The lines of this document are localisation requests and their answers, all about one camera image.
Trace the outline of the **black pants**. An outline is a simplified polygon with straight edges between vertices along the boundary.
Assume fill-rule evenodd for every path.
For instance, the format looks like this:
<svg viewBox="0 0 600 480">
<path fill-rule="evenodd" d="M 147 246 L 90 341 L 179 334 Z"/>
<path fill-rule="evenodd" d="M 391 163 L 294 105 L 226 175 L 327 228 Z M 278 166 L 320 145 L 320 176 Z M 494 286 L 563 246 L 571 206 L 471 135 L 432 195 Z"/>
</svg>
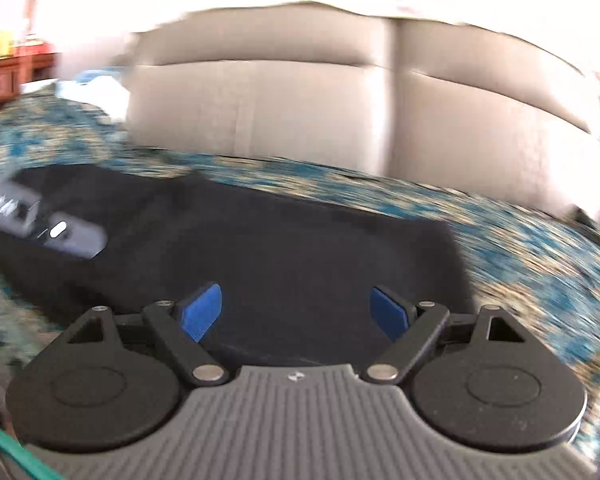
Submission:
<svg viewBox="0 0 600 480">
<path fill-rule="evenodd" d="M 454 313 L 476 310 L 460 252 L 443 222 L 405 220 L 216 183 L 122 174 L 96 166 L 20 171 L 46 208 L 101 226 L 91 259 L 0 233 L 0 271 L 51 320 L 87 309 L 137 314 L 157 300 L 221 287 L 223 309 L 204 336 L 226 366 L 361 366 L 387 347 L 370 293 Z"/>
</svg>

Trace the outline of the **carved wooden cabinet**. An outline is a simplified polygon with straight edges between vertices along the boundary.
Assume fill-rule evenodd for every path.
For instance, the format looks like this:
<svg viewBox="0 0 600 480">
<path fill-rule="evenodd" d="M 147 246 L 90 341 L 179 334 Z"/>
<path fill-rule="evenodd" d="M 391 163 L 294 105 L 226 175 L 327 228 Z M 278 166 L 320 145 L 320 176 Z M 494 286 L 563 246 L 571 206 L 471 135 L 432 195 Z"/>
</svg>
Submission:
<svg viewBox="0 0 600 480">
<path fill-rule="evenodd" d="M 21 86 L 50 79 L 59 53 L 47 41 L 27 36 L 16 41 L 10 32 L 0 32 L 0 108 L 17 99 Z"/>
</svg>

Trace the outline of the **white light-blue cloth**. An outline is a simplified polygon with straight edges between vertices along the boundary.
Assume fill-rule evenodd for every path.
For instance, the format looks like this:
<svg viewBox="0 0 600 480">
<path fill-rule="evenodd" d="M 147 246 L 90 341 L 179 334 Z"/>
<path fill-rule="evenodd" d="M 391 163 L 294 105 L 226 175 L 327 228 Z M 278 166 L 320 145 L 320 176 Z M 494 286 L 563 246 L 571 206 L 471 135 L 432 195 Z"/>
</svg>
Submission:
<svg viewBox="0 0 600 480">
<path fill-rule="evenodd" d="M 55 94 L 59 99 L 100 108 L 112 122 L 125 121 L 131 96 L 117 67 L 92 68 L 72 79 L 58 79 Z"/>
</svg>

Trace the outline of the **teal paisley patterned blanket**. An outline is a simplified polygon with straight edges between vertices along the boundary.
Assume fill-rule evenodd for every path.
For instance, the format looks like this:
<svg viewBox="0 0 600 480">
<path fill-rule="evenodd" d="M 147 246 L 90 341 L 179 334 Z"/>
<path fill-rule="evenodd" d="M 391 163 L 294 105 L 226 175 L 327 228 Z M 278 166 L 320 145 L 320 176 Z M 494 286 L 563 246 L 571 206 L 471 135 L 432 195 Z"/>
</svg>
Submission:
<svg viewBox="0 0 600 480">
<path fill-rule="evenodd" d="M 600 233 L 499 200 L 281 158 L 137 148 L 103 110 L 61 99 L 54 86 L 0 111 L 0 176 L 49 164 L 129 174 L 208 178 L 380 214 L 449 222 L 477 304 L 499 304 L 570 365 L 588 390 L 574 441 L 600 463 Z"/>
</svg>

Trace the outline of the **beige leather sofa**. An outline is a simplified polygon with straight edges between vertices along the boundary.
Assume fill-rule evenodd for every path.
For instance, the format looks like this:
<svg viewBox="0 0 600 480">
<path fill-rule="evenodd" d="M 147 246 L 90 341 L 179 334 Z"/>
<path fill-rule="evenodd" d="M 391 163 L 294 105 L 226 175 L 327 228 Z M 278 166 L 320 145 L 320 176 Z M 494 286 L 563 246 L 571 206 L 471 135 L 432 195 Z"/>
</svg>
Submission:
<svg viewBox="0 0 600 480">
<path fill-rule="evenodd" d="M 130 55 L 140 145 L 317 162 L 600 226 L 600 77 L 528 41 L 302 2 L 188 14 Z"/>
</svg>

